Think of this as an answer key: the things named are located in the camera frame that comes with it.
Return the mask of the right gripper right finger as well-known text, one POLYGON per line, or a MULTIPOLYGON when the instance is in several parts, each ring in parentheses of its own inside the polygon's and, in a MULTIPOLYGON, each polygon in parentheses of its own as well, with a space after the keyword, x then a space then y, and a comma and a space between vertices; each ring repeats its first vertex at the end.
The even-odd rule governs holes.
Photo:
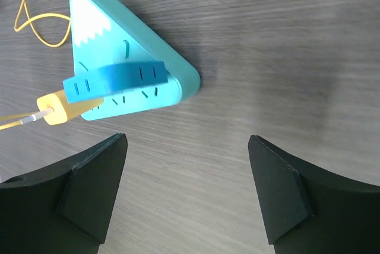
POLYGON ((258 135, 248 151, 275 253, 379 253, 379 186, 325 170, 258 135))

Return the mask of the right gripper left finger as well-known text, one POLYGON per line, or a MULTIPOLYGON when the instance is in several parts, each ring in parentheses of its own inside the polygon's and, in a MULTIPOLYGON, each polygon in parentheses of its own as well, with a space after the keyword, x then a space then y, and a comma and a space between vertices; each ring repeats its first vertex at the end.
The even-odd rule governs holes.
POLYGON ((1 183, 2 253, 97 253, 105 242, 128 141, 115 134, 1 183))

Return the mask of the orange charger plug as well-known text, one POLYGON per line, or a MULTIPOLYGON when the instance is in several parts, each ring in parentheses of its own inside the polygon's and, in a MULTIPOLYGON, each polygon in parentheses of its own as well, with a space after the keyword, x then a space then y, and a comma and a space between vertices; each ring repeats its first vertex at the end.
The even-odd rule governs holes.
POLYGON ((41 112, 47 109, 52 110, 48 115, 43 117, 45 122, 49 125, 65 123, 93 108, 97 108, 102 105, 103 102, 103 98, 97 98, 70 104, 68 103, 64 90, 47 94, 36 100, 36 104, 41 112))

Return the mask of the blue charger plug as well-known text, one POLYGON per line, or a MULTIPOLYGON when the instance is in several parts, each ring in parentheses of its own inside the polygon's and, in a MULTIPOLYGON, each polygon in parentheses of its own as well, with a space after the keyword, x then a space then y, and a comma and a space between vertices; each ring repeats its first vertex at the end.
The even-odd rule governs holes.
POLYGON ((91 69, 63 81, 69 103, 111 96, 168 82, 162 61, 124 62, 91 69))

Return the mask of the teal triangular power socket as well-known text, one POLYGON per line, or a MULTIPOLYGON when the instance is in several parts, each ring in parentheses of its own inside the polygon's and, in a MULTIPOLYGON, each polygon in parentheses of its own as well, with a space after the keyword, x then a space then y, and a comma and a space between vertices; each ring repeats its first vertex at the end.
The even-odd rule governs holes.
POLYGON ((69 0, 74 74, 119 63, 162 61, 167 82, 106 96, 81 116, 98 120, 173 106, 200 88, 198 71, 119 0, 69 0))

